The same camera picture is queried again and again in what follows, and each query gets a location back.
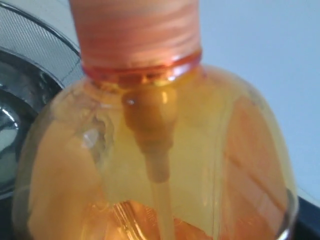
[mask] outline soap bottle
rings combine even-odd
[[[288,240],[298,199],[274,114],[200,64],[198,0],[70,0],[85,77],[37,117],[18,240]]]

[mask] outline pump dispenser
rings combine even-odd
[[[289,240],[298,199],[275,117],[201,65],[197,0],[70,0],[84,79],[38,116],[18,240]]]

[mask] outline mesh strainer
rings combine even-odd
[[[0,1],[0,239],[10,235],[10,205],[20,150],[39,111],[83,76],[79,51],[35,17]]]

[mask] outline orange bottle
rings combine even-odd
[[[40,114],[18,240],[287,240],[298,209],[260,95],[200,64],[197,0],[70,0],[86,77]]]

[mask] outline threaded neck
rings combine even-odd
[[[70,0],[86,68],[170,66],[199,51],[198,0]]]

